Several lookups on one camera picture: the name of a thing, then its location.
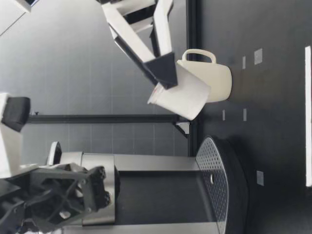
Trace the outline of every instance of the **white mug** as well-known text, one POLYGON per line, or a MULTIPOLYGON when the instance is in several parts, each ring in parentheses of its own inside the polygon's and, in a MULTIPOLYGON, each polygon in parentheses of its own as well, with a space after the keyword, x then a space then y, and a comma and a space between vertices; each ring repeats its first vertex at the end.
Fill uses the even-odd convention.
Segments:
POLYGON ((178 60, 177 63, 211 86, 207 102, 224 101, 229 98, 232 90, 231 71, 227 66, 217 64, 213 53, 206 50, 190 49, 185 51, 182 60, 178 60), (211 62, 188 61, 188 54, 207 56, 211 62))
POLYGON ((211 88, 181 65, 177 63, 175 65, 178 86, 166 90, 158 83, 148 103, 193 120, 204 107, 211 88))

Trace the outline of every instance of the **white tape mark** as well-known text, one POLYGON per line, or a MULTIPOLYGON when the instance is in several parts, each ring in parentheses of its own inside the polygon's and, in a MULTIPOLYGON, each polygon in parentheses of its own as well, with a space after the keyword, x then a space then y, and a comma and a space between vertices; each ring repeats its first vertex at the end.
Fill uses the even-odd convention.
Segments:
POLYGON ((222 120, 225 121, 225 110, 222 111, 222 120))
POLYGON ((243 110, 243 121, 244 122, 247 121, 247 109, 246 108, 243 110))
POLYGON ((255 65, 262 63, 263 61, 262 55, 263 55, 262 49, 256 50, 254 52, 254 64, 255 65))
POLYGON ((306 55, 306 186, 312 186, 312 100, 311 100, 311 47, 305 49, 306 55))
POLYGON ((246 56, 243 57, 243 70, 246 69, 246 56))
POLYGON ((257 171, 257 184, 264 186, 264 173, 257 171))

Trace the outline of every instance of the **mug handle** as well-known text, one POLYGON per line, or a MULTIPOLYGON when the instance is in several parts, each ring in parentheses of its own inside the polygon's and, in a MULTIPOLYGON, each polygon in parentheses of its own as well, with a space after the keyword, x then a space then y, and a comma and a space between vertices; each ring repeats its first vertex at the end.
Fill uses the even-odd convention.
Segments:
POLYGON ((199 55, 204 55, 207 56, 211 59, 211 63, 216 63, 216 57, 213 53, 206 51, 206 50, 199 50, 199 49, 189 49, 184 52, 182 55, 182 61, 187 61, 187 55, 188 54, 199 54, 199 55))

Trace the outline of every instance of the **black frame bar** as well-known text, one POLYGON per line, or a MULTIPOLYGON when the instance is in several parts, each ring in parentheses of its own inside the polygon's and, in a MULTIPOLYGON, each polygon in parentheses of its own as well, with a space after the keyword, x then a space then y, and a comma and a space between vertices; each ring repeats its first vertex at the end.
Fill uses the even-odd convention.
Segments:
POLYGON ((187 121, 179 115, 38 115, 28 124, 81 123, 172 123, 187 121))
MULTIPOLYGON (((186 15, 187 15, 187 48, 197 49, 200 47, 200 37, 198 32, 201 28, 201 19, 199 14, 200 0, 186 0, 186 15)), ((189 60, 198 60, 194 54, 188 55, 189 60)), ((199 148, 198 143, 198 117, 190 122, 190 134, 188 137, 189 157, 195 157, 199 148)))

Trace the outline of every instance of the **gray tiled wall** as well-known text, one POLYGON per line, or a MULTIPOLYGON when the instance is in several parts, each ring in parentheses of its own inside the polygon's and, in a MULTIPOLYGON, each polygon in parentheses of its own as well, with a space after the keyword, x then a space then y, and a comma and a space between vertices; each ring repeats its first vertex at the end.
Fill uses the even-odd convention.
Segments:
MULTIPOLYGON (((185 0, 170 15, 176 59, 186 49, 185 0)), ((149 42, 149 32, 140 36, 149 42)), ((0 92, 27 96, 40 114, 167 114, 148 105, 152 84, 114 44, 95 0, 40 0, 0 37, 0 92)), ((186 155, 169 124, 28 125, 25 162, 43 162, 50 143, 65 151, 186 155)))

